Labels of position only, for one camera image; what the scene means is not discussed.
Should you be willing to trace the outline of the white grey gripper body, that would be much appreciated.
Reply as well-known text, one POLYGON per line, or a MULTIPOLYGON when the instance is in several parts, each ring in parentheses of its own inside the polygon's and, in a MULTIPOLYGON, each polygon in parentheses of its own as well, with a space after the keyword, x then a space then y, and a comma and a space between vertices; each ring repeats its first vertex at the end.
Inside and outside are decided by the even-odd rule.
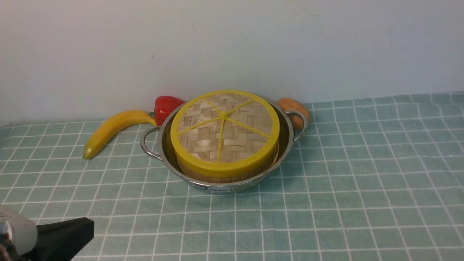
POLYGON ((5 204, 1 204, 0 260, 33 261, 28 254, 34 250, 37 240, 36 224, 5 204))

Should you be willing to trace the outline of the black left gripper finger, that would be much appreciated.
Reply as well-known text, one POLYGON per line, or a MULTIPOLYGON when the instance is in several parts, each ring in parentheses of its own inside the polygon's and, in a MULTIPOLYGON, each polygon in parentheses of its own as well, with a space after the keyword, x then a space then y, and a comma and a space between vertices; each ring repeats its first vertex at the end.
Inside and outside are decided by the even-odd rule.
POLYGON ((37 235, 31 251, 22 255, 29 261, 71 261, 93 238, 95 222, 81 217, 57 223, 35 225, 37 235))

